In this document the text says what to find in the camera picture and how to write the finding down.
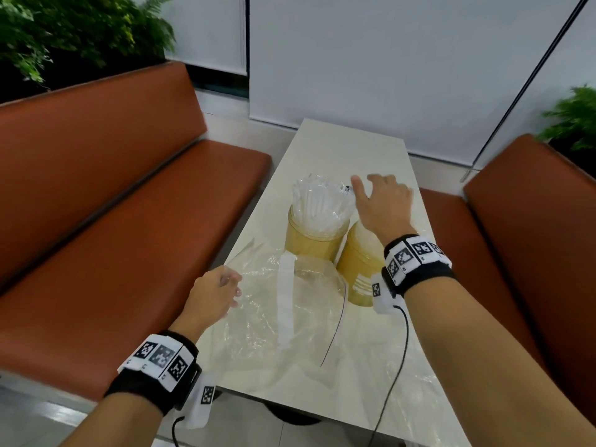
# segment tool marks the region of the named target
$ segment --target orange cushion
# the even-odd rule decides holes
[[[0,286],[206,130],[180,62],[0,105]]]
[[[596,180],[527,134],[465,191],[544,340],[555,381],[596,424]]]
[[[544,360],[474,218],[461,197],[420,189],[437,244],[453,262],[459,282],[532,357]]]
[[[167,328],[271,157],[199,142],[0,297],[0,369],[98,401]]]

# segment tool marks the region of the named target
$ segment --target white table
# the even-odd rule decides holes
[[[368,194],[372,186],[366,181],[367,174],[395,174],[399,182],[406,183],[414,190],[413,226],[427,237],[434,238],[401,139],[304,120],[242,230],[228,261],[253,238],[257,243],[265,242],[273,248],[283,248],[292,185],[310,173],[345,183],[349,182],[350,176],[358,174],[365,181]],[[358,215],[354,214],[352,221],[355,222],[357,218]],[[372,308],[360,308],[349,303],[342,324],[342,332],[347,330],[350,333],[350,341],[362,342],[363,345],[375,339],[395,337],[396,357],[393,361],[399,363],[405,338],[403,319],[377,315]],[[207,331],[198,344],[201,352],[198,361],[207,369],[210,345],[210,331]],[[368,386],[375,386],[374,377],[383,372],[380,365],[381,362],[373,359],[363,361],[361,356],[350,357],[348,352],[340,362],[333,389],[312,380],[299,367],[292,368],[281,381],[264,391],[251,391],[246,384],[253,381],[259,371],[227,372],[220,378],[218,385],[323,418],[373,429],[392,381],[392,378],[385,377],[388,380],[384,384],[386,390],[371,392]],[[405,367],[392,392],[396,398],[391,398],[379,432],[428,446],[469,445],[436,379],[433,382],[433,398],[419,392],[420,381],[415,376],[426,374],[432,375],[432,370],[420,350],[417,338],[411,335]]]

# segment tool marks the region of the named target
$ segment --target right arm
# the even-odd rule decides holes
[[[415,233],[411,190],[393,176],[369,180],[370,198],[352,178],[363,225],[384,246]],[[428,279],[404,298],[424,354],[474,447],[596,446],[596,428],[458,281]]]

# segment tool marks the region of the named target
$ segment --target jar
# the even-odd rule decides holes
[[[382,255],[381,257],[378,255],[378,248],[365,249],[359,243],[359,237],[369,237],[366,233],[368,231],[364,229],[360,221],[352,226],[347,234],[346,246],[344,246],[337,263],[337,271],[346,279],[349,287],[348,301],[357,306],[370,307],[373,305],[371,276],[379,273],[385,263],[381,258]]]
[[[298,225],[294,219],[293,207],[290,206],[285,249],[295,255],[309,255],[333,262],[349,226],[350,220],[347,219],[341,229],[327,236],[309,232]]]

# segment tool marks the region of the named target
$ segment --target bundle of straws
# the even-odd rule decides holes
[[[299,179],[293,193],[295,222],[312,235],[321,237],[339,232],[356,206],[350,187],[321,176]]]

